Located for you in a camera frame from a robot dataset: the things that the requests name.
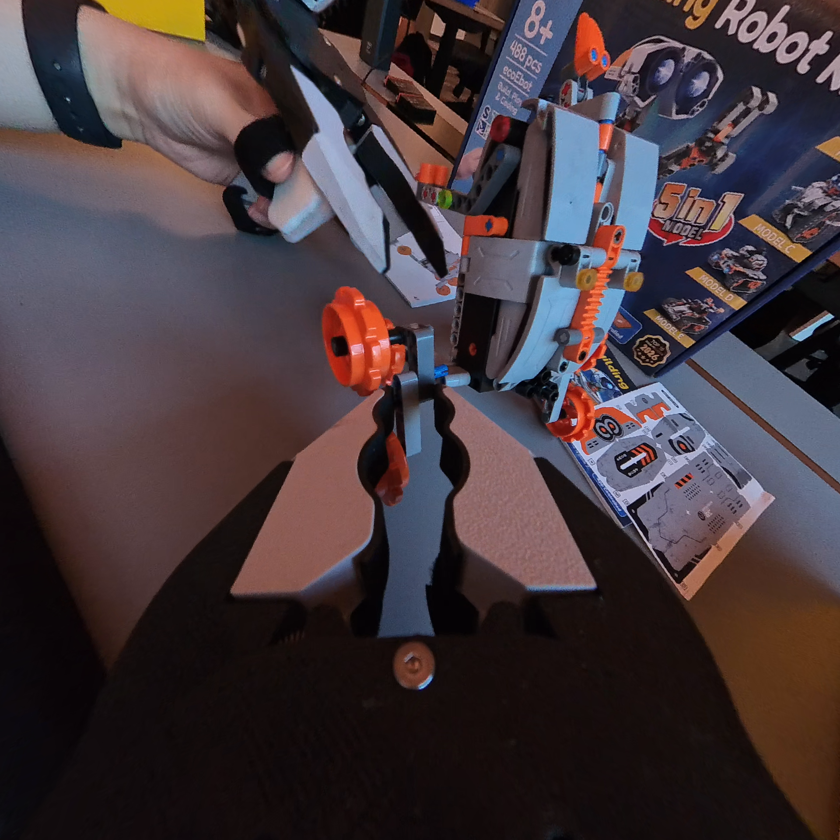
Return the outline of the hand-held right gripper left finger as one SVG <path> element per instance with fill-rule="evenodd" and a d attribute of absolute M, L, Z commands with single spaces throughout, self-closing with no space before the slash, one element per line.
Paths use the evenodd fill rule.
<path fill-rule="evenodd" d="M 231 596 L 286 597 L 343 614 L 361 603 L 354 559 L 372 539 L 375 504 L 358 463 L 376 431 L 374 408 L 384 394 L 367 396 L 295 457 Z"/>

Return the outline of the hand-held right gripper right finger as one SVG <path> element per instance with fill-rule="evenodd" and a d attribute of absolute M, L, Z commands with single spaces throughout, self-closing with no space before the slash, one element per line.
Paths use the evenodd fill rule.
<path fill-rule="evenodd" d="M 455 390 L 439 387 L 440 468 L 452 483 L 427 604 L 486 614 L 498 602 L 593 591 L 581 551 L 530 452 Z"/>

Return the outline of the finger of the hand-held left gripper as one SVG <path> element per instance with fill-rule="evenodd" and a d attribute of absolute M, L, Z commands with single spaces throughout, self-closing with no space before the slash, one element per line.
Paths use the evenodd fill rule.
<path fill-rule="evenodd" d="M 390 137 L 372 121 L 353 121 L 350 137 L 355 147 L 353 156 L 363 172 L 382 188 L 437 277 L 446 277 L 448 264 L 443 239 L 417 199 L 415 181 L 411 174 L 406 174 L 405 162 Z"/>
<path fill-rule="evenodd" d="M 317 125 L 302 150 L 303 166 L 356 248 L 378 272 L 384 273 L 389 257 L 385 217 L 344 138 L 343 122 L 308 77 L 296 68 L 292 74 Z"/>

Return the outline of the grey toy robot model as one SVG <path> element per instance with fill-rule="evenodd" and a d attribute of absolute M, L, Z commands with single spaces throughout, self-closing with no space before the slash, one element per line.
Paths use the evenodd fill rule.
<path fill-rule="evenodd" d="M 656 143 L 621 128 L 619 94 L 595 93 L 612 60 L 579 2 L 565 14 L 574 39 L 563 85 L 540 96 L 553 55 L 533 37 L 551 36 L 552 5 L 516 13 L 489 78 L 497 103 L 487 90 L 449 188 L 431 168 L 421 174 L 438 207 L 465 216 L 451 361 L 480 392 L 533 399 L 546 424 L 644 282 L 659 159 Z"/>

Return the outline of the person's left hand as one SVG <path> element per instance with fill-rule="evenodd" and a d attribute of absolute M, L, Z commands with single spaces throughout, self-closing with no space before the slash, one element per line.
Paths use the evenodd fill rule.
<path fill-rule="evenodd" d="M 269 94 L 232 61 L 84 6 L 78 14 L 87 87 L 108 130 L 143 143 L 206 182 L 240 171 L 234 144 L 277 114 Z"/>

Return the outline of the white instruction booklet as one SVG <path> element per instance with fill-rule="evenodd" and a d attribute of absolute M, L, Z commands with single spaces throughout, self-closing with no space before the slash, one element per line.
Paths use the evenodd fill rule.
<path fill-rule="evenodd" d="M 416 194 L 443 240 L 448 267 L 443 278 L 435 274 L 430 261 L 422 253 L 415 237 L 397 216 L 382 188 L 373 185 L 371 192 L 380 204 L 389 226 L 390 269 L 385 273 L 388 280 L 412 308 L 451 299 L 455 295 L 457 285 L 462 237 L 438 208 L 438 188 L 419 183 L 416 185 Z"/>

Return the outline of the black flat device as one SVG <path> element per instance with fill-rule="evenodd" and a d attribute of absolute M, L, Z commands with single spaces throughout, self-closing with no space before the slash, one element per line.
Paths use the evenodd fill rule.
<path fill-rule="evenodd" d="M 420 125 L 434 123 L 437 112 L 413 80 L 388 75 L 385 77 L 385 88 L 395 95 L 390 107 L 401 118 Z"/>

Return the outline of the yellow storage bin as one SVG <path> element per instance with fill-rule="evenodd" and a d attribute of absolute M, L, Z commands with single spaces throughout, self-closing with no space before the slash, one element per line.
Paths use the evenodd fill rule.
<path fill-rule="evenodd" d="M 110 13 L 149 30 L 195 41 L 204 41 L 204 1 L 98 1 Z"/>

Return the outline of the blue cover booklet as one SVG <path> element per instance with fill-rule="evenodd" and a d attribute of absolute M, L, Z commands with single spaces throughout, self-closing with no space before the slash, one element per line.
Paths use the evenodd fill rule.
<path fill-rule="evenodd" d="M 603 405 L 611 400 L 625 397 L 635 387 L 621 365 L 609 355 L 603 355 L 590 369 L 575 372 L 570 379 L 570 386 L 575 386 L 583 391 L 595 405 L 595 448 L 603 448 L 613 440 L 640 428 L 637 422 L 628 420 L 626 416 L 620 413 L 606 412 L 603 416 L 601 415 Z M 582 451 L 579 451 L 575 444 L 567 444 L 567 448 L 586 481 L 600 498 L 604 508 L 609 511 L 620 528 L 627 528 L 631 523 L 627 514 L 610 496 L 609 491 L 604 490 L 595 482 L 595 473 L 588 454 L 587 444 L 583 444 Z"/>

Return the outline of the sticker sheet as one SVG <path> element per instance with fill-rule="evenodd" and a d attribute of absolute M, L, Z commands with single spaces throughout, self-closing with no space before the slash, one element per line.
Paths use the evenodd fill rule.
<path fill-rule="evenodd" d="M 570 447 L 686 599 L 774 501 L 662 385 L 596 405 L 588 437 Z"/>

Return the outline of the black wristband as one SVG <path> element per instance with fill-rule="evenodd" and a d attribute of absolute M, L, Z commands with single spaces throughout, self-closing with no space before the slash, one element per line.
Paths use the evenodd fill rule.
<path fill-rule="evenodd" d="M 59 131 L 84 144 L 118 150 L 122 141 L 101 120 L 84 76 L 78 43 L 80 6 L 95 1 L 23 1 L 28 53 Z"/>

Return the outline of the blue robot kit box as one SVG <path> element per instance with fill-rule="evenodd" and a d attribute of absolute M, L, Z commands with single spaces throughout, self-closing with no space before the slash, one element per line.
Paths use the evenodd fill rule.
<path fill-rule="evenodd" d="M 660 152 L 645 284 L 611 330 L 659 376 L 838 248 L 839 6 L 512 2 L 463 154 L 497 113 L 560 92 L 581 13 L 612 61 L 594 93 Z"/>

